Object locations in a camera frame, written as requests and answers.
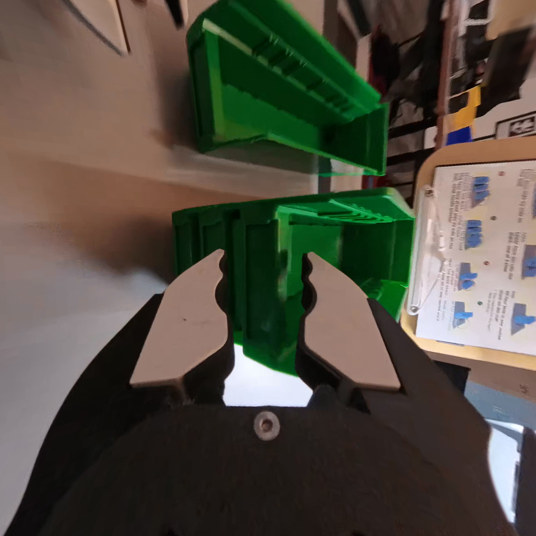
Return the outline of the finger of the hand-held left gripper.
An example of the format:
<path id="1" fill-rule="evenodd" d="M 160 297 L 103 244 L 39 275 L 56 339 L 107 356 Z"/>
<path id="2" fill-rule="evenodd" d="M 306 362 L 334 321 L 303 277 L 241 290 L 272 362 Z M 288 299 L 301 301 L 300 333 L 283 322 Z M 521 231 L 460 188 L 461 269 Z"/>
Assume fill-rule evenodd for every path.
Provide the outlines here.
<path id="1" fill-rule="evenodd" d="M 120 56 L 130 53 L 118 1 L 63 1 L 104 44 Z"/>
<path id="2" fill-rule="evenodd" d="M 164 1 L 169 14 L 178 29 L 186 27 L 188 22 L 188 1 Z"/>

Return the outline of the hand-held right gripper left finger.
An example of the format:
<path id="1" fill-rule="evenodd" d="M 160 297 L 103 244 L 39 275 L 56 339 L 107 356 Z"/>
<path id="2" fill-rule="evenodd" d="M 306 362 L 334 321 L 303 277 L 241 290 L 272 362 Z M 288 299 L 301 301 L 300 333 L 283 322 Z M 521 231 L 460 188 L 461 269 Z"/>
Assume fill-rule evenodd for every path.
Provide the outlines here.
<path id="1" fill-rule="evenodd" d="M 222 399 L 235 364 L 226 286 L 223 249 L 168 286 L 130 377 L 132 387 L 169 386 L 183 399 Z"/>

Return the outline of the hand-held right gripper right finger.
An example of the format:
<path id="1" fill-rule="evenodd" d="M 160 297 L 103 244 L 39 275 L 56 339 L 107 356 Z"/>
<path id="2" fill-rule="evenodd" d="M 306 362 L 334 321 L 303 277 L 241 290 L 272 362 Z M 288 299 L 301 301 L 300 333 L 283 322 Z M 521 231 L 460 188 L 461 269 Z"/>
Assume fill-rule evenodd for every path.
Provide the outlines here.
<path id="1" fill-rule="evenodd" d="M 295 371 L 312 390 L 339 399 L 358 390 L 399 392 L 401 381 L 365 292 L 314 252 L 302 257 L 302 306 Z"/>

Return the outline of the clear page holder bar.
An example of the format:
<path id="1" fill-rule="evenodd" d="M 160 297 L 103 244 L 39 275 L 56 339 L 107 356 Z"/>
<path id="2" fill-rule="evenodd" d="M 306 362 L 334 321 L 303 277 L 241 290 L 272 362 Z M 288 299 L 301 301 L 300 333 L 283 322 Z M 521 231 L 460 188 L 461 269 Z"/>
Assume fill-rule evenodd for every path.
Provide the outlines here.
<path id="1" fill-rule="evenodd" d="M 441 222 L 435 189 L 427 185 L 419 192 L 413 238 L 410 284 L 406 311 L 418 316 L 436 286 L 446 261 L 446 234 Z"/>

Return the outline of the white instruction sheet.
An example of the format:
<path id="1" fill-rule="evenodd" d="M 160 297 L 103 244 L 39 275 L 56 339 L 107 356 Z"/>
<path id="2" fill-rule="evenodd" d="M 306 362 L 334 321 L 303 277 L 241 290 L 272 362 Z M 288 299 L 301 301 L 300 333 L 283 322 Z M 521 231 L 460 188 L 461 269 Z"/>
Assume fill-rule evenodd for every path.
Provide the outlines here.
<path id="1" fill-rule="evenodd" d="M 439 166 L 446 261 L 419 338 L 535 356 L 535 161 Z"/>

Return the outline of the blue plastic bin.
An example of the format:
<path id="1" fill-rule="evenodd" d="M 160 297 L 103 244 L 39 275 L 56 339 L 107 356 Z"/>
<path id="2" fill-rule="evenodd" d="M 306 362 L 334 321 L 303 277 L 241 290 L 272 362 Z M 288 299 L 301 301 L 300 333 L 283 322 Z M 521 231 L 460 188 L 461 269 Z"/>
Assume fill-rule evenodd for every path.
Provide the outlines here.
<path id="1" fill-rule="evenodd" d="M 465 144 L 473 142 L 473 125 L 468 125 L 463 128 L 449 128 L 446 134 L 445 146 Z"/>

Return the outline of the black and white marker poster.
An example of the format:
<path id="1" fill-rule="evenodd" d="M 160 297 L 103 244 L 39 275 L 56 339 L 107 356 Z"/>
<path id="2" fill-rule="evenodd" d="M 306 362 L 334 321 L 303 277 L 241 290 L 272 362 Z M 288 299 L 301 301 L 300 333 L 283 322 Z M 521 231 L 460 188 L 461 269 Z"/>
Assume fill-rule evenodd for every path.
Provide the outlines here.
<path id="1" fill-rule="evenodd" d="M 498 121 L 495 139 L 535 136 L 535 111 Z"/>

